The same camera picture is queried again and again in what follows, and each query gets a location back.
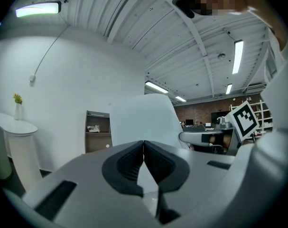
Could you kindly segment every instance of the fluorescent light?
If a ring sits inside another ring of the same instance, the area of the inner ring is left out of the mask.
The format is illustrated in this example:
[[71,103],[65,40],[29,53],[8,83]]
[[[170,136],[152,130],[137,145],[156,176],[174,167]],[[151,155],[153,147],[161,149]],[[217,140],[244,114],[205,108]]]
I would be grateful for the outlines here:
[[230,93],[231,87],[232,87],[232,84],[229,84],[229,85],[227,86],[227,90],[226,90],[226,94],[227,94],[227,95]]
[[32,14],[43,14],[43,13],[59,13],[61,10],[60,2],[44,2],[31,4],[22,8],[16,9],[16,16],[23,17]]
[[147,82],[145,83],[145,85],[150,86],[150,87],[152,87],[152,88],[154,88],[154,89],[157,89],[157,90],[159,90],[160,92],[168,93],[168,91],[167,91],[166,89],[163,89],[163,88],[161,88],[161,87],[159,87],[159,86],[151,83],[150,81],[147,81]]
[[238,40],[234,43],[234,62],[232,74],[237,74],[240,68],[242,54],[243,54],[244,41]]
[[186,102],[186,100],[184,100],[182,97],[176,96],[176,99],[182,101],[182,102]]

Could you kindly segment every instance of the shelving unit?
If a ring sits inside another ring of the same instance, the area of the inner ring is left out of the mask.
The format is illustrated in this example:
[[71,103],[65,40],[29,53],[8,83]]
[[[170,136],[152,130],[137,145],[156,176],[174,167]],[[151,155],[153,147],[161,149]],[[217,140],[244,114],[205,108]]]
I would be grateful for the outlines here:
[[[260,138],[262,135],[271,132],[272,131],[272,117],[270,115],[270,111],[267,108],[266,104],[264,101],[258,102],[258,103],[253,103],[253,104],[249,104],[252,109],[253,112],[256,114],[256,117],[258,118],[259,121],[259,128],[255,131],[255,137],[256,138]],[[232,106],[230,105],[230,110],[232,111],[234,108],[236,108],[237,106]]]
[[[87,126],[99,125],[100,132],[89,132]],[[108,113],[86,112],[85,152],[90,153],[112,147],[110,116]]]

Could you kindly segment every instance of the ceiling sensor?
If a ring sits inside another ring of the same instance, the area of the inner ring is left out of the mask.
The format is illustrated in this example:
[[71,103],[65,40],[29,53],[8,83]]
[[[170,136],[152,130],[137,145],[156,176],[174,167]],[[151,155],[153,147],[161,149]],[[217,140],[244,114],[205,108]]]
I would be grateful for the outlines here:
[[219,55],[218,55],[218,59],[219,60],[222,60],[222,59],[224,59],[226,57],[226,55],[224,54],[224,53],[220,53]]

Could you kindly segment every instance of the computer monitor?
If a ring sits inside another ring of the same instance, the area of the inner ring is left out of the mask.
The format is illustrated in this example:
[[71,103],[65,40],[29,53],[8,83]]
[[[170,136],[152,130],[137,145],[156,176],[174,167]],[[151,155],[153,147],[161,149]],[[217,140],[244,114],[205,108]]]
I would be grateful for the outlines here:
[[193,119],[186,119],[185,125],[193,125]]

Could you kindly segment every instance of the vase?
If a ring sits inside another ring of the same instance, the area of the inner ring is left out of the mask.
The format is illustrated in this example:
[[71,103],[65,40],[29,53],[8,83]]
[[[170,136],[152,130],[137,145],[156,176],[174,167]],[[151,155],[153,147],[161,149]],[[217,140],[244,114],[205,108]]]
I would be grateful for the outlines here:
[[14,113],[14,119],[20,120],[21,117],[21,105],[16,103],[15,113]]

